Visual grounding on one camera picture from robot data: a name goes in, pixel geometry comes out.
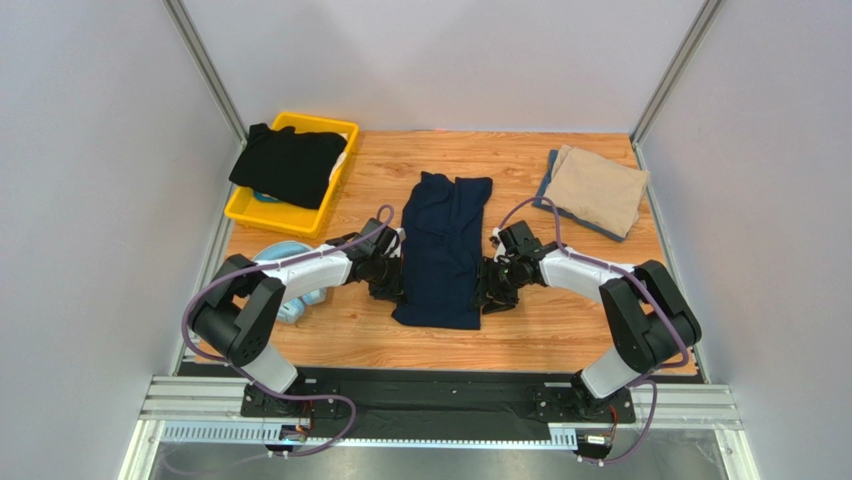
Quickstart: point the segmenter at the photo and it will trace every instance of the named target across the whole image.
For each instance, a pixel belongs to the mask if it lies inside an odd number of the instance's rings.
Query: folded clothing
[[[482,260],[482,216],[490,178],[456,178],[421,172],[402,211],[402,279],[405,304],[393,318],[419,327],[478,330],[471,308]]]
[[[547,190],[547,186],[550,185],[550,175],[553,172],[553,166],[556,163],[556,158],[557,158],[558,154],[559,154],[559,150],[551,150],[550,155],[547,157],[547,172],[544,174],[544,178],[541,179],[541,184],[538,187],[538,191],[535,193],[535,195],[537,197],[543,197],[544,192]],[[534,201],[532,205],[536,208],[540,208],[542,210],[547,210],[548,212],[551,211],[550,205],[542,202],[541,200]],[[594,230],[594,231],[596,231],[596,232],[598,232],[598,233],[600,233],[600,234],[602,234],[602,235],[604,235],[608,238],[615,240],[616,242],[623,242],[624,240],[626,240],[625,237],[619,237],[618,235],[616,235],[612,232],[606,231],[603,228],[601,228],[601,227],[599,227],[599,226],[597,226],[593,223],[589,223],[585,220],[581,220],[581,219],[577,218],[573,213],[565,211],[564,208],[556,207],[556,211],[559,213],[560,216],[563,216],[565,218],[570,218],[571,220],[574,220],[575,222],[579,223],[580,225],[582,225],[586,228],[592,229],[592,230]]]
[[[563,145],[544,194],[578,219],[626,238],[639,219],[639,202],[648,178],[648,172]]]
[[[263,123],[252,125],[229,179],[278,200],[317,209],[345,148],[346,139],[337,133],[296,133],[293,127],[274,131]]]

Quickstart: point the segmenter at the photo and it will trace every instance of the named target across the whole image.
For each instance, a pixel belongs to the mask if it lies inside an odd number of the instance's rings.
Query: navy blue garment
[[[402,210],[402,277],[406,303],[393,318],[413,327],[479,329],[471,308],[482,260],[483,206],[490,178],[420,173]]]

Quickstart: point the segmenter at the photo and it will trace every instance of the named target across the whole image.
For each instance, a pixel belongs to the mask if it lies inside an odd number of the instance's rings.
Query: yellow tray
[[[225,216],[234,219],[241,225],[258,227],[276,232],[292,233],[300,237],[317,238],[322,222],[331,206],[331,198],[340,184],[343,169],[352,161],[352,148],[358,137],[358,125],[339,120],[311,117],[298,113],[283,112],[278,114],[275,122],[269,127],[281,130],[284,127],[296,127],[296,133],[303,132],[335,132],[347,135],[346,158],[343,164],[334,172],[328,183],[328,191],[319,210],[309,210],[289,203],[262,202],[254,198],[254,192],[248,187],[237,187],[237,190],[225,206]]]

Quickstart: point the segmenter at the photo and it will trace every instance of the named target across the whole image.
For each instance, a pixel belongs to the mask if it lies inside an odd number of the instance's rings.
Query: cable
[[[653,380],[643,380],[642,382],[639,383],[639,385],[650,385],[651,389],[653,390],[654,393],[651,397],[651,410],[648,411],[648,420],[645,421],[645,427],[642,429],[642,433],[639,434],[639,438],[636,439],[636,443],[634,443],[630,448],[628,448],[626,452],[622,453],[621,455],[619,455],[615,458],[609,459],[609,460],[600,460],[600,459],[594,459],[594,458],[583,458],[583,457],[577,455],[577,461],[578,462],[586,462],[589,465],[595,465],[595,466],[598,466],[598,467],[604,467],[604,466],[607,466],[607,465],[617,465],[617,464],[623,462],[624,460],[627,460],[627,458],[630,455],[632,455],[633,452],[635,452],[637,448],[639,448],[639,445],[642,445],[642,442],[645,441],[645,437],[648,436],[648,431],[651,428],[651,422],[654,421],[654,412],[657,411],[657,384],[654,383]]]
[[[672,325],[672,322],[671,322],[671,320],[669,320],[669,317],[666,315],[666,312],[663,311],[663,309],[657,303],[657,300],[653,297],[653,295],[651,295],[651,292],[648,291],[648,289],[645,287],[645,285],[638,278],[636,278],[632,273],[628,272],[627,270],[619,267],[618,265],[613,265],[611,263],[604,262],[603,260],[598,260],[597,258],[594,258],[594,257],[588,257],[586,255],[583,255],[583,254],[580,254],[580,253],[577,253],[577,252],[571,253],[565,248],[565,245],[562,244],[562,227],[561,227],[561,222],[560,222],[560,219],[559,219],[559,212],[557,212],[556,204],[553,203],[552,200],[550,200],[547,197],[531,197],[531,198],[524,200],[523,202],[521,202],[517,206],[515,206],[515,208],[513,208],[512,211],[510,211],[506,215],[506,217],[503,219],[503,222],[501,222],[500,226],[497,227],[497,228],[502,229],[506,225],[506,222],[509,221],[509,218],[511,218],[512,215],[515,214],[515,212],[520,210],[520,208],[523,207],[524,205],[526,205],[530,202],[534,202],[536,200],[541,200],[541,201],[546,202],[547,204],[550,205],[550,209],[553,212],[553,223],[556,226],[556,246],[559,248],[559,251],[561,251],[568,258],[576,258],[577,260],[580,260],[584,263],[588,263],[590,265],[595,265],[597,267],[605,268],[607,270],[612,270],[613,272],[615,272],[619,275],[622,275],[630,283],[632,283],[633,286],[635,286],[637,290],[639,290],[639,293],[642,294],[642,297],[645,299],[645,301],[648,302],[649,304],[651,304],[651,307],[654,308],[654,312],[660,318],[660,321],[663,322],[663,326],[666,327],[666,330],[669,332],[669,335],[671,335],[672,338],[674,339],[675,344],[677,345],[677,349],[678,349],[678,351],[680,352],[680,355],[681,355],[681,359],[679,361],[672,362],[672,363],[664,363],[664,364],[660,365],[660,368],[677,368],[677,367],[682,367],[682,366],[688,364],[689,363],[689,353],[686,351],[686,345],[683,343],[683,339],[681,339],[680,335],[678,335],[677,330],[675,330],[674,325]],[[632,382],[632,385],[638,384],[639,381],[644,380],[649,375],[650,374],[646,374],[643,377],[639,377],[638,379],[636,379]]]
[[[632,273],[628,272],[627,270],[625,270],[625,269],[623,269],[623,268],[621,268],[617,265],[612,265],[612,264],[609,264],[609,263],[604,262],[602,260],[598,260],[597,258],[588,257],[586,255],[582,255],[582,254],[579,254],[579,253],[576,253],[576,252],[571,253],[565,248],[565,245],[562,244],[562,225],[561,225],[560,218],[559,218],[559,212],[556,210],[556,204],[553,203],[552,200],[550,200],[549,198],[544,197],[544,196],[532,197],[532,198],[528,198],[528,199],[524,200],[523,202],[521,202],[517,206],[515,206],[515,208],[513,208],[506,215],[506,217],[503,218],[503,221],[500,223],[500,226],[497,227],[497,228],[502,229],[504,226],[506,226],[506,222],[509,221],[509,219],[512,217],[512,215],[515,214],[515,212],[520,210],[521,207],[523,207],[524,205],[526,205],[530,202],[534,202],[536,200],[541,200],[542,202],[546,202],[548,205],[550,205],[550,210],[551,210],[551,212],[553,212],[553,224],[554,224],[554,227],[556,229],[556,246],[559,248],[560,252],[562,252],[568,258],[576,258],[577,260],[580,260],[581,262],[585,262],[585,263],[595,265],[595,266],[598,266],[598,267],[601,267],[601,268],[606,268],[607,270],[612,270],[612,271],[624,276],[624,278],[626,278],[628,281],[630,281],[630,283],[632,283],[639,290],[639,292],[642,294],[642,297],[645,298],[645,301],[647,301],[649,304],[651,304],[651,306],[654,308],[654,312],[656,312],[657,316],[660,318],[660,321],[663,322],[663,325],[666,327],[666,330],[672,336],[672,339],[674,339],[675,343],[677,344],[678,351],[681,354],[680,361],[672,362],[672,363],[664,363],[664,364],[660,365],[660,368],[682,367],[682,366],[686,365],[687,363],[689,363],[689,353],[686,351],[686,345],[683,343],[683,339],[680,338],[680,335],[678,335],[677,330],[675,330],[674,325],[672,325],[671,320],[669,320],[669,317],[666,316],[663,309],[657,303],[657,300],[654,299],[654,297],[651,295],[651,292],[648,291],[648,289],[645,287],[645,285],[643,285],[642,282],[639,281],[638,278],[636,278]],[[645,437],[648,435],[648,429],[651,427],[651,422],[654,420],[654,412],[657,409],[657,384],[654,383],[652,380],[648,379],[648,377],[650,375],[651,375],[651,373],[648,372],[645,375],[642,375],[642,376],[634,379],[633,381],[631,381],[627,385],[628,387],[637,387],[639,385],[651,385],[651,388],[654,391],[653,398],[651,399],[651,410],[648,412],[648,420],[645,422],[645,428],[642,429],[642,433],[639,435],[639,438],[636,440],[636,443],[634,443],[633,446],[630,447],[626,452],[624,452],[623,454],[621,454],[618,457],[613,458],[611,460],[586,459],[586,458],[583,458],[583,457],[578,455],[577,456],[578,461],[581,461],[581,462],[585,461],[589,464],[597,465],[597,466],[600,466],[600,467],[603,467],[605,465],[615,465],[615,464],[618,464],[618,463],[621,463],[622,461],[624,461],[634,451],[636,451],[637,448],[639,448],[639,445],[641,445],[643,441],[645,441]]]
[[[612,445],[615,443],[615,434],[618,430],[618,412],[615,411],[615,407],[612,405],[609,406],[609,411],[612,414],[612,429],[609,431],[609,444]]]
[[[337,246],[337,247],[334,247],[334,248],[330,248],[328,250],[323,250],[323,251],[314,250],[314,251],[312,251],[310,253],[306,253],[304,255],[299,255],[299,256],[296,256],[296,257],[289,257],[289,258],[280,260],[278,263],[273,263],[273,264],[269,264],[269,265],[255,265],[255,266],[252,266],[252,267],[243,268],[241,270],[237,270],[236,272],[231,272],[227,275],[223,275],[223,276],[217,278],[216,280],[213,280],[212,282],[210,282],[210,284],[208,284],[207,286],[202,288],[198,293],[195,294],[195,296],[192,297],[192,299],[190,299],[189,303],[186,306],[186,310],[184,310],[184,312],[183,312],[183,317],[181,319],[180,331],[181,331],[181,336],[183,337],[183,341],[186,344],[186,347],[201,358],[205,358],[207,360],[212,360],[212,361],[216,361],[216,362],[228,363],[227,359],[225,359],[224,357],[221,357],[219,355],[212,355],[212,354],[209,354],[209,353],[201,350],[194,343],[192,343],[192,340],[189,338],[189,317],[192,313],[192,310],[195,308],[195,306],[198,304],[198,302],[202,298],[204,298],[204,296],[206,296],[208,293],[210,293],[213,289],[215,289],[219,285],[221,285],[221,284],[223,284],[223,283],[225,283],[229,280],[232,280],[234,278],[241,277],[241,276],[247,275],[249,273],[261,272],[261,271],[264,271],[264,270],[273,270],[273,269],[280,269],[280,268],[288,267],[290,265],[294,265],[296,263],[303,262],[305,260],[310,260],[312,258],[317,258],[317,257],[321,257],[321,256],[324,256],[324,255],[330,255],[330,254],[335,253],[335,252],[347,250],[347,249],[350,249],[350,248],[352,248],[352,247],[354,247],[354,246],[356,246],[360,243],[366,242],[367,240],[370,240],[371,238],[377,236],[379,234],[379,232],[384,230],[385,227],[388,227],[390,225],[390,222],[393,220],[394,209],[391,205],[388,205],[388,204],[385,204],[385,205],[382,205],[381,207],[379,207],[378,212],[376,212],[376,218],[381,219],[382,212],[384,212],[385,210],[388,211],[388,218],[387,218],[387,220],[385,220],[382,223],[380,228],[374,229],[373,231],[364,235],[363,237],[360,237],[360,238],[353,240],[351,243],[345,243],[343,245],[340,245],[340,246]],[[343,427],[343,429],[337,435],[333,436],[327,442],[325,442],[321,445],[318,445],[316,447],[310,448],[308,450],[302,450],[302,451],[291,452],[291,453],[288,452],[286,454],[287,457],[306,457],[308,455],[314,455],[314,454],[320,453],[322,451],[328,450],[338,440],[343,438],[349,432],[349,430],[352,428],[352,425],[355,423],[355,415],[356,415],[355,402],[353,402],[349,397],[344,397],[343,395],[331,395],[331,394],[328,394],[328,395],[287,395],[286,393],[279,393],[279,392],[276,392],[276,391],[270,389],[266,385],[263,385],[262,383],[258,382],[255,378],[253,378],[251,375],[249,375],[248,372],[246,372],[245,370],[243,370],[239,367],[233,366],[233,365],[231,365],[231,367],[234,370],[236,370],[237,372],[239,372],[242,376],[247,378],[249,380],[249,382],[251,382],[260,391],[262,391],[263,393],[265,393],[265,394],[267,394],[267,395],[269,395],[270,397],[273,397],[273,398],[277,398],[277,399],[280,399],[280,400],[286,400],[286,401],[295,401],[295,402],[299,402],[299,401],[306,402],[306,401],[313,401],[313,400],[317,400],[317,401],[319,401],[319,400],[323,400],[323,401],[336,400],[336,401],[343,402],[343,403],[349,405],[349,410],[350,410],[349,421],[346,423],[346,426]],[[260,458],[264,458],[264,457],[267,457],[267,455],[262,455],[262,456],[258,455],[258,456],[255,456],[255,457],[245,458],[243,460],[240,460],[239,462],[236,462],[232,465],[224,467],[224,469],[227,470],[227,469],[242,465],[244,463],[247,463],[247,462],[250,462],[250,461],[253,461],[253,460],[257,460],[257,459],[260,459]],[[162,461],[163,461],[163,465],[166,467],[166,469],[169,470],[172,473],[175,473],[176,475],[197,476],[197,475],[207,475],[207,474],[210,474],[210,473],[216,473],[218,471],[221,471],[221,469],[220,469],[220,470],[205,470],[205,471],[200,471],[200,472],[187,472],[187,471],[182,471],[182,470],[178,470],[178,469],[173,469],[171,467],[171,465],[169,465],[168,462],[165,461],[165,457],[162,459]]]
[[[166,458],[168,455],[163,455],[160,457],[160,464],[166,470],[174,473],[175,475],[180,475],[182,477],[200,477],[203,475],[212,475],[214,473],[222,473],[226,472],[232,468],[239,467],[240,465],[245,465],[246,463],[254,462],[255,460],[261,460],[264,458],[270,458],[269,453],[261,453],[260,455],[254,455],[252,457],[246,457],[242,460],[238,460],[230,465],[219,468],[211,468],[210,470],[181,470],[179,468],[173,467]]]

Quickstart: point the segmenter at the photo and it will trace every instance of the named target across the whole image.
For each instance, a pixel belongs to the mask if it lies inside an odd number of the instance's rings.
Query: black cloth
[[[237,185],[300,207],[318,209],[346,139],[337,133],[296,133],[252,125],[246,148],[229,179]]]

